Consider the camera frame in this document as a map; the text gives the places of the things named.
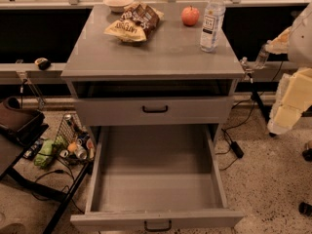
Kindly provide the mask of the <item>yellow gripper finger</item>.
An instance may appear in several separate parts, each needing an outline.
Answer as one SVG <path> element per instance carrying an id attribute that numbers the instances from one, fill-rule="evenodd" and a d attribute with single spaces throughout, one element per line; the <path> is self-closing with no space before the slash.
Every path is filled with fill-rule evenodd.
<path id="1" fill-rule="evenodd" d="M 291 130 L 312 105 L 312 69 L 299 68 L 293 75 L 284 74 L 279 82 L 267 129 L 275 135 Z"/>
<path id="2" fill-rule="evenodd" d="M 269 40 L 265 45 L 265 50 L 270 54 L 286 54 L 289 49 L 289 36 L 291 28 L 286 28 L 273 40 Z"/>

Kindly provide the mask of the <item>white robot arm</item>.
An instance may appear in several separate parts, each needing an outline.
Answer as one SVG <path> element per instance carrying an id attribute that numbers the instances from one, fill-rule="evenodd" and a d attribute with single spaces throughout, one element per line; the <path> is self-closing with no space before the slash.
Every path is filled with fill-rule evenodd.
<path id="1" fill-rule="evenodd" d="M 298 67 L 293 75 L 282 76 L 269 114 L 269 132 L 281 135 L 312 105 L 312 4 L 265 50 L 275 55 L 287 54 L 288 60 Z"/>

